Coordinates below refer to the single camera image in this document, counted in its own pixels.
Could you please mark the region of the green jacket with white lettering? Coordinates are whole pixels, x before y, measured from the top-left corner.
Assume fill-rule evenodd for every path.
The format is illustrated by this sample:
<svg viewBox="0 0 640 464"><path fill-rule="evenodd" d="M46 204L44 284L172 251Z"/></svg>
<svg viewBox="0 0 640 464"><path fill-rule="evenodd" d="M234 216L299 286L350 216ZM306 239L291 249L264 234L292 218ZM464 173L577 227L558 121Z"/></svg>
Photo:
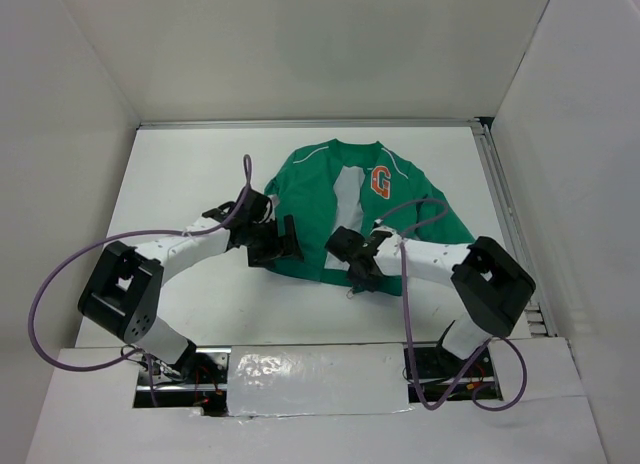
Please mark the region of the green jacket with white lettering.
<svg viewBox="0 0 640 464"><path fill-rule="evenodd" d="M374 222L439 244L470 244L475 238L444 194L413 163L379 142L350 144L337 139L295 150L266 185L282 223L292 216L302 260L279 259L273 272L347 287L348 266L325 248L345 227L363 236Z"/></svg>

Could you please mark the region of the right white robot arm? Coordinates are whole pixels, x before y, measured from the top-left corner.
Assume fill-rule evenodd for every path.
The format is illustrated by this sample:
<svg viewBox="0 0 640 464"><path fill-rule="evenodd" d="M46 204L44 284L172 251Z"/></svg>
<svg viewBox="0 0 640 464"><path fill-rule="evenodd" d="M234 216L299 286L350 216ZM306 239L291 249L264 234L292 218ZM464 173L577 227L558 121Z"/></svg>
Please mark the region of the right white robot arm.
<svg viewBox="0 0 640 464"><path fill-rule="evenodd" d="M460 375L472 354L492 338L511 335L535 292L534 279L494 239L471 244L439 244L409 239L381 226L365 237L338 228L325 245L348 265L347 278L358 289L375 292L385 279L402 284L406 339L413 342L408 284L411 278L454 289L464 313L444 332L436 363L448 376Z"/></svg>

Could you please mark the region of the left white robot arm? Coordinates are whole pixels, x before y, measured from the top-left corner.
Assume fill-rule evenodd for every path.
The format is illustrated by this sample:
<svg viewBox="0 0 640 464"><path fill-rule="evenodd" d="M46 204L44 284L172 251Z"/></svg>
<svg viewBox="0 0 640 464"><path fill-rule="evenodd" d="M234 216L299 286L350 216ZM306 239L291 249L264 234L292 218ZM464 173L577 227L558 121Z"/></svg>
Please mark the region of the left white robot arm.
<svg viewBox="0 0 640 464"><path fill-rule="evenodd" d="M206 259L244 247L250 267L301 261L292 215L275 217L272 198L249 190L244 200L204 212L183 231L130 246L106 245L79 302L80 313L123 343L161 361L176 383L196 374L197 346L157 316L162 287Z"/></svg>

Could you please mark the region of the silver tape patch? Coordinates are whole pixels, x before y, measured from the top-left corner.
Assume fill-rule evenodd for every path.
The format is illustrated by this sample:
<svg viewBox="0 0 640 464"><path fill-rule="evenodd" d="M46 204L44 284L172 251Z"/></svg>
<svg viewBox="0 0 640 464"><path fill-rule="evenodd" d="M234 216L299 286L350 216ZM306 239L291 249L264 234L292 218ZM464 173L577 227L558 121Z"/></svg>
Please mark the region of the silver tape patch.
<svg viewBox="0 0 640 464"><path fill-rule="evenodd" d="M403 346L237 346L227 375L233 417L384 415L410 409Z"/></svg>

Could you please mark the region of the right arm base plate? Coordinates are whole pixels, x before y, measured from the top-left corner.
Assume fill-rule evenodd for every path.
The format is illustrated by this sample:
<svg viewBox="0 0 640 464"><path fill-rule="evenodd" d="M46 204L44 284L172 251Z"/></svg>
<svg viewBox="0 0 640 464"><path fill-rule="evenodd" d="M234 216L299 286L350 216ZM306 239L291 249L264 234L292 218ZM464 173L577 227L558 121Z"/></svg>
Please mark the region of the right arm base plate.
<svg viewBox="0 0 640 464"><path fill-rule="evenodd" d="M463 367L464 362L440 353L435 345L414 348L418 380L425 399L437 402ZM474 391L478 400L501 400L496 374L488 349L466 371L448 397L449 401L469 401Z"/></svg>

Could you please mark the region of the aluminium frame rail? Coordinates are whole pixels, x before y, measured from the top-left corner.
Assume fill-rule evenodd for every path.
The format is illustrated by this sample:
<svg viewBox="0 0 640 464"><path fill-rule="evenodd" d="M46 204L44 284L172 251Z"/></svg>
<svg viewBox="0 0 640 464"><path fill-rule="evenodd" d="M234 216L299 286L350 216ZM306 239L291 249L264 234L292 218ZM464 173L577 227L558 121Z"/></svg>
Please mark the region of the aluminium frame rail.
<svg viewBox="0 0 640 464"><path fill-rule="evenodd" d="M514 248L513 224L479 127L455 122L145 125L134 140L112 228L181 229L237 196L244 155L252 158L252 183L259 189L294 150L331 139L382 143L421 169L472 233ZM412 335L419 341L436 339L462 312L455 292L439 284L412 281L410 299ZM406 334L398 298L353 296L344 287L251 269L240 250L173 278L161 292L159 314L203 345L400 342Z"/></svg>

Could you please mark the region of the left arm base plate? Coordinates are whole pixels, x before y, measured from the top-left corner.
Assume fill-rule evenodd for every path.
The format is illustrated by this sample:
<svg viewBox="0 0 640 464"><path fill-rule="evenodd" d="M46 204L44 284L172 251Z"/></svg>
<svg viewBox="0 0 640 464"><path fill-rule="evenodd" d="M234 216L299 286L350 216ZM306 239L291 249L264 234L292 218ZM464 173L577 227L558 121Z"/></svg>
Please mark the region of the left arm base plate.
<svg viewBox="0 0 640 464"><path fill-rule="evenodd" d="M156 358L131 354L127 361L138 369L133 407L193 408L204 416L225 417L230 357L230 347L201 347L193 369L181 376Z"/></svg>

